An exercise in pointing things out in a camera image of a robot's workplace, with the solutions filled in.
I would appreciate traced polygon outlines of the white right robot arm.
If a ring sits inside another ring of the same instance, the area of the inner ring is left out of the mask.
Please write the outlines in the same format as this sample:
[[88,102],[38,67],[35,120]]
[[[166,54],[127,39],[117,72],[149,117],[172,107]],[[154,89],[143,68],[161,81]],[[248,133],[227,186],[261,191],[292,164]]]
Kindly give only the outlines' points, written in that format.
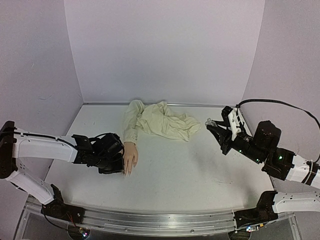
[[293,151],[278,147],[281,130],[270,121],[262,121],[253,136],[243,126],[234,134],[230,126],[208,119],[206,129],[215,137],[224,155],[231,149],[261,164],[261,170],[278,180],[302,183],[315,188],[314,192],[285,193],[265,191],[256,207],[239,211],[243,218],[274,217],[284,212],[319,212],[320,210],[320,165],[307,160]]

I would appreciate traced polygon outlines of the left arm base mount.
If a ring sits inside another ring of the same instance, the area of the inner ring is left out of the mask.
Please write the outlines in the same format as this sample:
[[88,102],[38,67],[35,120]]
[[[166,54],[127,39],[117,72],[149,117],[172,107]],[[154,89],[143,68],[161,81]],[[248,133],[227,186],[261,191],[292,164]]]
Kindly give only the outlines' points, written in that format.
[[50,187],[53,190],[53,200],[42,206],[41,213],[46,217],[81,224],[84,219],[85,209],[76,205],[66,204],[61,191],[54,184],[51,184]]

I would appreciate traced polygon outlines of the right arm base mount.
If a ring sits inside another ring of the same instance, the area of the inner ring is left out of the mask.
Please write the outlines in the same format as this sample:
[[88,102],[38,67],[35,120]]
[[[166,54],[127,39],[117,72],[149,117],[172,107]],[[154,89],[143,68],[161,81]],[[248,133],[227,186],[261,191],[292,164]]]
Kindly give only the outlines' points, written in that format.
[[274,198],[277,191],[265,191],[261,194],[256,207],[237,210],[234,213],[236,227],[248,227],[252,225],[265,224],[278,219],[278,214],[274,212]]

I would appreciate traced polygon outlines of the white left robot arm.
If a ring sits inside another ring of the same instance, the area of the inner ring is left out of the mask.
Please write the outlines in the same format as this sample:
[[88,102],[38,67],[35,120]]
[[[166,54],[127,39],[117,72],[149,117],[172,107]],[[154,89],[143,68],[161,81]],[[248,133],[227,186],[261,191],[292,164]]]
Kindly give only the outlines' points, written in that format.
[[56,218],[64,218],[68,208],[61,191],[34,176],[22,163],[24,158],[53,159],[87,167],[95,167],[99,174],[113,174],[124,170],[125,148],[115,133],[96,137],[74,134],[51,136],[24,131],[7,121],[0,129],[0,177],[35,197]]

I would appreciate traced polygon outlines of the clear glitter nail polish bottle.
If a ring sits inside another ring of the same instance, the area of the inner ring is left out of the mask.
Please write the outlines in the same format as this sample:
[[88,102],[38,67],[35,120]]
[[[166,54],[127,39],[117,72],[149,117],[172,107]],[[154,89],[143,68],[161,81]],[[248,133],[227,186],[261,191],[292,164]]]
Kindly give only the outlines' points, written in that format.
[[212,127],[217,127],[217,124],[214,120],[212,120],[211,118],[208,118],[205,122],[206,126],[212,126]]

